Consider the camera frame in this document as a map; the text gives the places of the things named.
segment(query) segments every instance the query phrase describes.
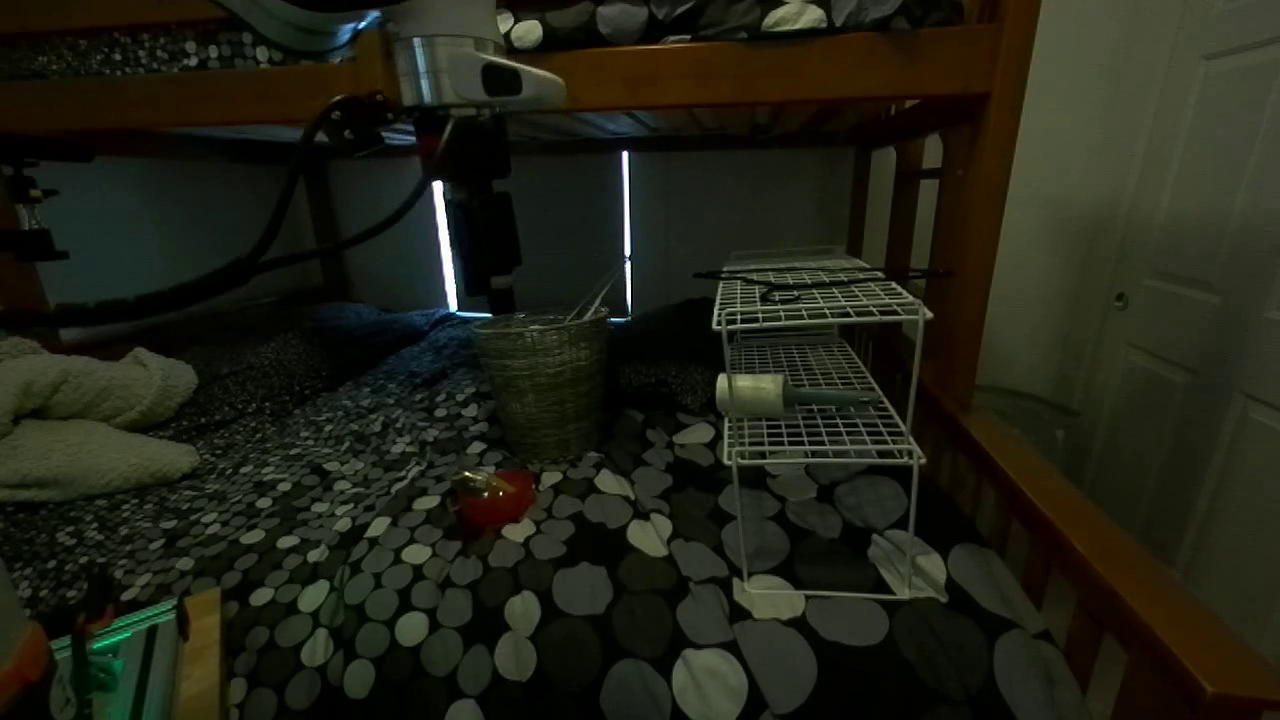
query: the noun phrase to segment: mattress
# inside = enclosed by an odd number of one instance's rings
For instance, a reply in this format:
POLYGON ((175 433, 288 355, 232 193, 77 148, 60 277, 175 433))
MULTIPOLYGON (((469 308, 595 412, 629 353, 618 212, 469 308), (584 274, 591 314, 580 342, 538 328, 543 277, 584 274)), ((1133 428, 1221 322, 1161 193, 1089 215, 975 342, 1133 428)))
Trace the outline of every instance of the mattress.
POLYGON ((533 470, 523 526, 469 537, 447 487, 510 450, 447 322, 288 412, 188 423, 204 470, 179 483, 0 510, 0 554, 33 611, 97 563, 132 604, 220 590, 242 717, 1082 714, 1038 608, 928 483, 945 601, 796 595, 885 592, 868 539, 904 526, 904 477, 785 470, 736 495, 708 428, 620 406, 602 453, 533 470), (774 604, 744 592, 739 527, 774 604))

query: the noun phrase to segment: white wire shelf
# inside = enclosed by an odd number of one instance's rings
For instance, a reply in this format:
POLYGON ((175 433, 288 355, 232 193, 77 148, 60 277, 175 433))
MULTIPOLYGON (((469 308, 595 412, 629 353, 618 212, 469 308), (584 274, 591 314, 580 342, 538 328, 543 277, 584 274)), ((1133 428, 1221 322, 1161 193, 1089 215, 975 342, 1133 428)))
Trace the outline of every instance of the white wire shelf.
POLYGON ((899 412, 836 332, 754 332, 728 372, 785 372, 796 392, 864 392, 864 406, 807 406, 788 417, 728 417, 724 465, 924 465, 899 412))
POLYGON ((724 265, 718 332, 817 328, 817 326, 907 326, 932 322, 924 302, 851 256, 785 265, 724 265))

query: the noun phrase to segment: wire basket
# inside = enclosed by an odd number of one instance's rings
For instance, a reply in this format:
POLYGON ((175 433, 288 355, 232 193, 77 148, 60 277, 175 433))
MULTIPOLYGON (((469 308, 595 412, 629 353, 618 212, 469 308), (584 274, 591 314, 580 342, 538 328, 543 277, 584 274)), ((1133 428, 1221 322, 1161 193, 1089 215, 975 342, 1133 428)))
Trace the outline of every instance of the wire basket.
POLYGON ((476 337, 495 417, 517 457, 580 462, 606 428, 608 315, 491 322, 476 337))

